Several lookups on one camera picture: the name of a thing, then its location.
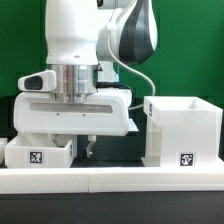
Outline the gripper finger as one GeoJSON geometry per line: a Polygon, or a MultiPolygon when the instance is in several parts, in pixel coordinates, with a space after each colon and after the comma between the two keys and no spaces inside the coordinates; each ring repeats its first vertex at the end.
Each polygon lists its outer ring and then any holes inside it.
{"type": "Polygon", "coordinates": [[[66,145],[66,138],[64,135],[54,134],[51,136],[51,139],[56,147],[63,148],[66,145]]]}
{"type": "Polygon", "coordinates": [[[84,150],[85,156],[87,158],[91,157],[91,155],[92,155],[92,148],[95,145],[96,140],[97,140],[97,137],[95,135],[89,135],[88,136],[88,145],[87,145],[87,147],[84,150]]]}

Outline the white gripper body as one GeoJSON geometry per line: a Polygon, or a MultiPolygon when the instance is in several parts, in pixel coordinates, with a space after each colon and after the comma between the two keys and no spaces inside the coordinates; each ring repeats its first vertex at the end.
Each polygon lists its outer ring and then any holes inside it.
{"type": "Polygon", "coordinates": [[[129,132],[129,90],[99,89],[83,104],[59,103],[51,93],[18,95],[14,127],[19,133],[125,136],[129,132]]]}

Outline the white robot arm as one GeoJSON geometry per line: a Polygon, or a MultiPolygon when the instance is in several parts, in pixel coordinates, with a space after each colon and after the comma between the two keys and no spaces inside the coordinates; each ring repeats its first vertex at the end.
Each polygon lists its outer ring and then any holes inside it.
{"type": "Polygon", "coordinates": [[[154,53],[158,33],[152,0],[114,9],[103,0],[47,0],[45,36],[47,69],[18,80],[16,130],[126,135],[131,93],[98,78],[113,70],[113,61],[123,67],[141,64],[154,53]]]}

